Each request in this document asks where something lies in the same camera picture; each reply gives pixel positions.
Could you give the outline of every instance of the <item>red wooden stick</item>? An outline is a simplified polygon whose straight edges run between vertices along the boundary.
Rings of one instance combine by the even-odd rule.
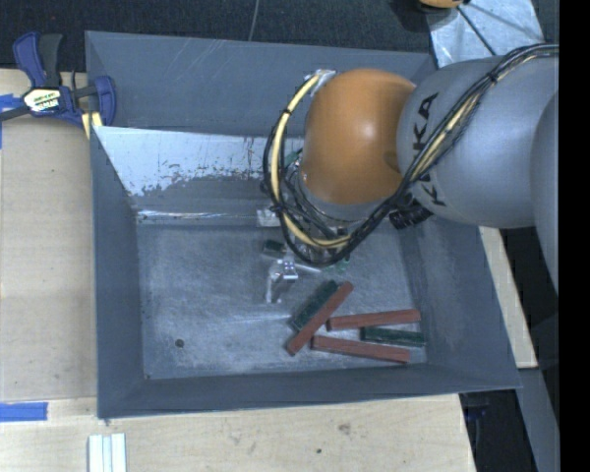
[[[327,337],[326,335],[316,335],[313,337],[311,347],[314,350],[341,353],[355,357],[374,358],[377,360],[388,360],[400,364],[406,364],[411,360],[411,352],[406,348],[353,341],[350,339],[339,339],[338,337]]]
[[[362,315],[347,315],[334,317],[327,321],[327,330],[342,330],[345,328],[360,328],[372,325],[411,324],[418,322],[422,316],[419,310],[384,311],[381,313],[364,313]]]

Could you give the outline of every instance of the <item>wooden table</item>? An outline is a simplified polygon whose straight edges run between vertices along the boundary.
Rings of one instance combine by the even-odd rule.
[[[17,70],[0,69],[0,94],[20,95],[28,79]],[[4,125],[6,148],[18,134],[47,128],[57,131],[58,121],[31,120],[28,116]],[[77,132],[65,125],[66,132]],[[45,182],[35,184],[43,190]],[[70,235],[70,226],[66,227]],[[499,232],[481,229],[488,261],[495,278],[504,321],[518,367],[536,367],[537,361],[511,277]],[[27,239],[28,264],[32,254],[57,250],[43,246],[31,253]],[[70,268],[64,266],[65,273]],[[18,311],[23,326],[35,320],[35,296],[31,307]],[[5,319],[9,310],[0,310]],[[57,313],[65,310],[56,309]],[[61,355],[52,337],[38,338],[33,348],[47,348],[46,360]],[[26,370],[26,359],[22,360]],[[87,468],[87,442],[92,434],[124,433],[128,470],[476,470],[463,413],[457,395],[417,397],[390,401],[328,406],[264,409],[100,421],[95,416],[95,396],[53,399],[48,419],[34,423],[0,426],[0,471],[76,471]]]

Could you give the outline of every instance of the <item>wooden stick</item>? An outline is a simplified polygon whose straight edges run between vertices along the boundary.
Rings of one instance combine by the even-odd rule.
[[[419,310],[384,311],[381,313],[364,313],[362,315],[347,315],[334,317],[327,321],[327,330],[342,330],[345,328],[360,328],[372,325],[411,324],[422,319]]]
[[[314,350],[340,353],[354,357],[388,360],[389,362],[398,362],[400,364],[406,364],[411,360],[411,352],[406,348],[353,341],[350,339],[339,339],[338,337],[328,337],[326,335],[314,336],[311,347]]]
[[[354,285],[349,281],[343,283],[325,302],[322,308],[311,317],[307,324],[286,345],[286,351],[295,355],[304,345],[311,340],[315,332],[319,330],[330,315],[343,303],[347,296],[354,290]]]

